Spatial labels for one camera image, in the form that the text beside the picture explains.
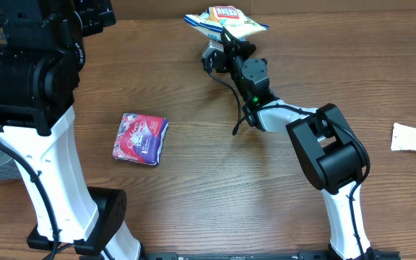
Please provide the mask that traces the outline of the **cream snack bag blue edges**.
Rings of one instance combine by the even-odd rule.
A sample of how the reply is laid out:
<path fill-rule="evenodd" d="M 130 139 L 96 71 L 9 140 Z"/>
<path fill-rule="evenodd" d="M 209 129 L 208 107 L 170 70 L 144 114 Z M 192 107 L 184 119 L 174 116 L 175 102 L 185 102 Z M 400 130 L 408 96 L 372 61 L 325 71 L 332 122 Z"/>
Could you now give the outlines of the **cream snack bag blue edges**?
<path fill-rule="evenodd" d="M 218 42 L 224 29 L 239 39 L 269 29 L 268 25 L 253 21 L 234 6 L 211 6 L 200 14 L 186 14 L 183 19 L 201 34 Z"/>

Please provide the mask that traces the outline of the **red purple tissue pack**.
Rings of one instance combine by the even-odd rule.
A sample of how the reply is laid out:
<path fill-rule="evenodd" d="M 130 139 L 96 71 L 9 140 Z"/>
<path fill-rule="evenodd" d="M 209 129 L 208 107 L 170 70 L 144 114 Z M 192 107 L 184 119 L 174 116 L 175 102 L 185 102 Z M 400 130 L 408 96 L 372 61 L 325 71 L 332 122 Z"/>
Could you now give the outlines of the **red purple tissue pack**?
<path fill-rule="evenodd" d="M 125 113 L 122 116 L 113 157 L 145 165 L 159 165 L 169 122 L 164 117 Z"/>

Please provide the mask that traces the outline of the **white tube with gold cap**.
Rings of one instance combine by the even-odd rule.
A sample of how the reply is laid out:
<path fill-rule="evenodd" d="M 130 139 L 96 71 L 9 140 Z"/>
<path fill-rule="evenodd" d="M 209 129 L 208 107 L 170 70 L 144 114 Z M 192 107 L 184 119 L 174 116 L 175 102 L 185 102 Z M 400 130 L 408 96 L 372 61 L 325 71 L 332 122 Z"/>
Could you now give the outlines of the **white tube with gold cap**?
<path fill-rule="evenodd" d="M 416 128 L 394 123 L 392 138 L 392 151 L 416 151 Z"/>

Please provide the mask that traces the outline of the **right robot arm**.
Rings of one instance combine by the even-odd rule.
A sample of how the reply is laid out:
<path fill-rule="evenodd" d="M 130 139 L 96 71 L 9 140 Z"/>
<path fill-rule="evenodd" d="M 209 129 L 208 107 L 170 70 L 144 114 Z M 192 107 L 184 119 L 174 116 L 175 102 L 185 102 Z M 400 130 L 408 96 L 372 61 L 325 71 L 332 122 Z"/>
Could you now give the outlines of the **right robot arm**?
<path fill-rule="evenodd" d="M 269 87 L 267 60 L 254 58 L 255 50 L 254 44 L 222 29 L 220 41 L 211 41 L 202 55 L 210 77 L 228 73 L 233 81 L 226 86 L 238 106 L 233 133 L 247 122 L 261 131 L 288 136 L 305 177 L 324 198 L 330 257 L 367 259 L 372 248 L 360 205 L 360 188 L 371 169 L 367 150 L 336 105 L 301 108 L 278 98 Z"/>

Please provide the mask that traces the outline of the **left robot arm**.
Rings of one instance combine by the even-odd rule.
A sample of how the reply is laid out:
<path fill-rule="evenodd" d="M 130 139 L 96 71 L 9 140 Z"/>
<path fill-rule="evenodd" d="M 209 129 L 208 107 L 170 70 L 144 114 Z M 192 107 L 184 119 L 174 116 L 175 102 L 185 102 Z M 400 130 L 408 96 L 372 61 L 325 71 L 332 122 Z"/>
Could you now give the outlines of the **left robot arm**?
<path fill-rule="evenodd" d="M 19 169 L 37 223 L 29 247 L 49 259 L 139 260 L 122 189 L 85 183 L 74 138 L 74 90 L 85 37 L 116 23 L 110 0 L 0 0 L 0 150 Z"/>

